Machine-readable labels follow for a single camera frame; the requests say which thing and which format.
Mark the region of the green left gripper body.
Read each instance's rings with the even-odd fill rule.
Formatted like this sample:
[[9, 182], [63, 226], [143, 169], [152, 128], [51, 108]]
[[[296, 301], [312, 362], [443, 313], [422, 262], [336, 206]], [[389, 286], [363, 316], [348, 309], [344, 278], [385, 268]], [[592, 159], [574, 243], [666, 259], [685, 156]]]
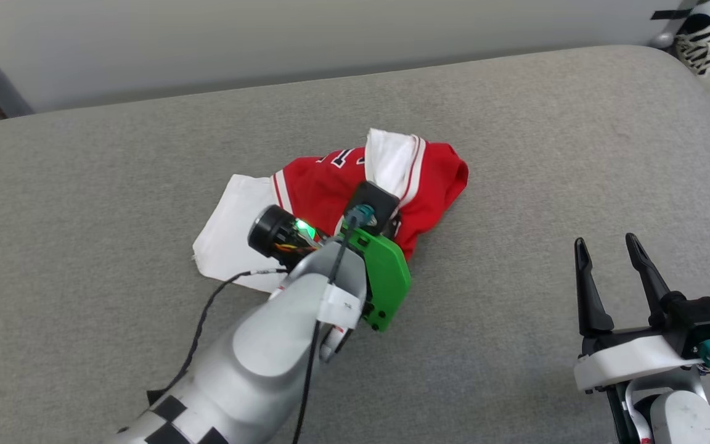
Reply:
[[339, 278], [366, 284], [361, 318], [373, 330], [385, 332], [402, 306], [411, 277], [399, 245], [380, 234], [360, 228], [349, 238], [348, 252], [339, 265]]

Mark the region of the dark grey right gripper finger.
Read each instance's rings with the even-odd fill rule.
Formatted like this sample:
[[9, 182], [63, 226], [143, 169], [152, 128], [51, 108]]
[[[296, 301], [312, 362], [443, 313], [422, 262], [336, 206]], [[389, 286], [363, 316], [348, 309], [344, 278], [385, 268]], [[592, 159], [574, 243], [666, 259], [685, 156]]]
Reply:
[[577, 238], [574, 242], [574, 257], [579, 332], [583, 337], [608, 334], [613, 331], [614, 322], [604, 310], [595, 286], [592, 275], [594, 264], [583, 238]]
[[643, 291], [648, 303], [650, 314], [648, 323], [650, 327], [662, 328], [667, 323], [669, 305], [673, 302], [686, 300], [678, 290], [670, 290], [663, 280], [656, 265], [643, 248], [642, 243], [634, 233], [625, 235], [629, 261], [637, 270], [642, 281]]

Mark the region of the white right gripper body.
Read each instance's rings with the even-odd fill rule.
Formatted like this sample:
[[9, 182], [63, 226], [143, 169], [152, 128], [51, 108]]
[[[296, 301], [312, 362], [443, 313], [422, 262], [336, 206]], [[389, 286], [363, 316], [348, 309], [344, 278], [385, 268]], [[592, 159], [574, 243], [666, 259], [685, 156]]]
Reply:
[[584, 337], [581, 354], [574, 365], [574, 381], [579, 391], [594, 390], [637, 377], [654, 376], [666, 371], [695, 366], [703, 360], [696, 354], [688, 358], [674, 350], [661, 334], [640, 335], [619, 345], [604, 345], [616, 334]]

